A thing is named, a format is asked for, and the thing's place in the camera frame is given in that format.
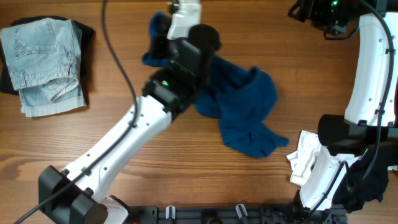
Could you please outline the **blue polo shirt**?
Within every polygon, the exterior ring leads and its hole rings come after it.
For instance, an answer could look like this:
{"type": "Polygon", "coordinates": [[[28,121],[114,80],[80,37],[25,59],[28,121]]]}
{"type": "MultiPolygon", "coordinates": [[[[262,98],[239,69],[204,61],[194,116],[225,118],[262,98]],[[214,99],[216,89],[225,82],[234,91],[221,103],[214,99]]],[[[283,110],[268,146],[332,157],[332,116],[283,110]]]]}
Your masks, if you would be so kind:
{"type": "MultiPolygon", "coordinates": [[[[151,38],[168,33],[171,18],[158,12],[150,21],[151,38]]],[[[193,26],[188,37],[169,40],[169,57],[156,60],[150,50],[142,61],[159,68],[146,83],[143,94],[163,104],[173,118],[195,105],[203,116],[219,121],[224,145],[255,158],[269,156],[288,145],[263,121],[277,101],[272,78],[258,67],[245,70],[215,55],[220,35],[206,24],[193,26]]]]}

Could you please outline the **white t-shirt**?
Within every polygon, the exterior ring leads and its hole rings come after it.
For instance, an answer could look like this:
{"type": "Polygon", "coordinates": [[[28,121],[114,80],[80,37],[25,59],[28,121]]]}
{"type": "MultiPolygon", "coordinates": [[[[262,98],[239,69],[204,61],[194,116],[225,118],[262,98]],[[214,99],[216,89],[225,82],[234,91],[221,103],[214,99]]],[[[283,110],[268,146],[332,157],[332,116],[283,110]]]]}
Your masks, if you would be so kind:
{"type": "MultiPolygon", "coordinates": [[[[302,131],[298,140],[297,150],[287,159],[292,167],[290,181],[301,186],[301,191],[325,191],[331,186],[336,189],[341,184],[349,168],[362,156],[342,154],[331,156],[327,148],[321,145],[318,135],[302,131]]],[[[396,166],[388,167],[389,171],[397,170],[396,166]]]]}

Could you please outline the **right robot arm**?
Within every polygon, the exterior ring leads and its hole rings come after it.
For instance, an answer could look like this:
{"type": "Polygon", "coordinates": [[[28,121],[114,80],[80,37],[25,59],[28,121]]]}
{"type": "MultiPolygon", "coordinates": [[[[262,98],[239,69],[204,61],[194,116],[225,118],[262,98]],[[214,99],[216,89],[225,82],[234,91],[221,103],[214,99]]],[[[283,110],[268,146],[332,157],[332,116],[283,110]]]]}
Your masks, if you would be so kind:
{"type": "Polygon", "coordinates": [[[397,2],[299,0],[289,17],[311,21],[326,40],[360,35],[353,92],[343,115],[318,122],[319,150],[299,144],[308,159],[297,162],[303,180],[292,205],[295,218],[309,220],[332,207],[362,209],[382,200],[388,168],[397,165],[397,2]]]}

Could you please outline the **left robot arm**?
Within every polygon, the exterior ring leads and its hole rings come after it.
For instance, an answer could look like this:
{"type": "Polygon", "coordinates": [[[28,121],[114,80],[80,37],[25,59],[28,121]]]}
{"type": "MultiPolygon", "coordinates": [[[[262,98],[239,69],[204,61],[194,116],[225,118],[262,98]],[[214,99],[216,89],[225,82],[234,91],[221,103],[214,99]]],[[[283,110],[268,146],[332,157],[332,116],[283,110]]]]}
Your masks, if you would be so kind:
{"type": "Polygon", "coordinates": [[[142,96],[85,155],[39,176],[40,211],[54,223],[126,223],[125,203],[107,191],[124,166],[193,104],[210,80],[220,35],[206,24],[168,42],[170,63],[146,82],[142,96]]]}

